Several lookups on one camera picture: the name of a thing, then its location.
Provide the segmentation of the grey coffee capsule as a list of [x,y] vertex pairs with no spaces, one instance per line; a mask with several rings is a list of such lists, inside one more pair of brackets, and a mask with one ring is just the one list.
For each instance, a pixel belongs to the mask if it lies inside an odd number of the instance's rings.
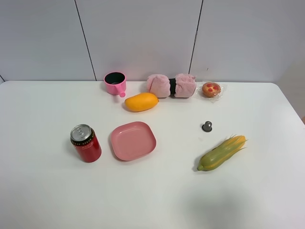
[[210,122],[210,121],[206,121],[203,125],[202,125],[202,130],[204,131],[204,132],[211,132],[212,131],[212,129],[213,129],[213,127],[212,127],[212,122]]

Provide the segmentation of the yellow mango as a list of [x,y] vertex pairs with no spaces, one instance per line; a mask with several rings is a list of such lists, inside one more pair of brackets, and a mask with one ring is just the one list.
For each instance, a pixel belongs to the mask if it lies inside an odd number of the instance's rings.
[[126,108],[132,112],[141,112],[155,107],[159,99],[152,93],[140,93],[124,101]]

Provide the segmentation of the pink square plate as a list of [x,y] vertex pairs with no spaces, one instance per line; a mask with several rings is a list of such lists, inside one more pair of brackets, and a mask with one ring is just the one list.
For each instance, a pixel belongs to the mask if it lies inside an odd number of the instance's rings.
[[115,128],[110,141],[115,156],[122,161],[132,161],[151,153],[156,147],[156,138],[144,122],[136,121]]

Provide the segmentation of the pink rolled towel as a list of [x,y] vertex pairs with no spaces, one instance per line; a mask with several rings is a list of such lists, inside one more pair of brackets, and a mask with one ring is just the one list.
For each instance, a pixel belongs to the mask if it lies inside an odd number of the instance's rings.
[[147,90],[158,98],[173,96],[176,98],[189,98],[196,89],[195,77],[180,73],[169,79],[162,74],[152,74],[147,79]]

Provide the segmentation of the pink toy pot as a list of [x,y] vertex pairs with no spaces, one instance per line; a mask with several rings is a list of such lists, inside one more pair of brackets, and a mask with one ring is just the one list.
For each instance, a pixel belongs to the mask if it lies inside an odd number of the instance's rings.
[[121,72],[112,72],[104,77],[106,91],[112,95],[126,96],[126,77]]

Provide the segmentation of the red soda can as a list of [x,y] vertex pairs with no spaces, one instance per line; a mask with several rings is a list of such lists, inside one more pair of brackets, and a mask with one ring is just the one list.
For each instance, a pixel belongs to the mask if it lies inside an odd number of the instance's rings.
[[81,159],[92,163],[100,158],[102,149],[95,131],[86,124],[75,126],[70,133],[70,141]]

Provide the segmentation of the toy corn cob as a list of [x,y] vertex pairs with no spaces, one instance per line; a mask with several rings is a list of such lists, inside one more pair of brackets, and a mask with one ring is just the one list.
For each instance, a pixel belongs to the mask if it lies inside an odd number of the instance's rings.
[[234,154],[244,149],[247,139],[244,135],[234,135],[204,154],[198,163],[198,171],[212,171],[221,166]]

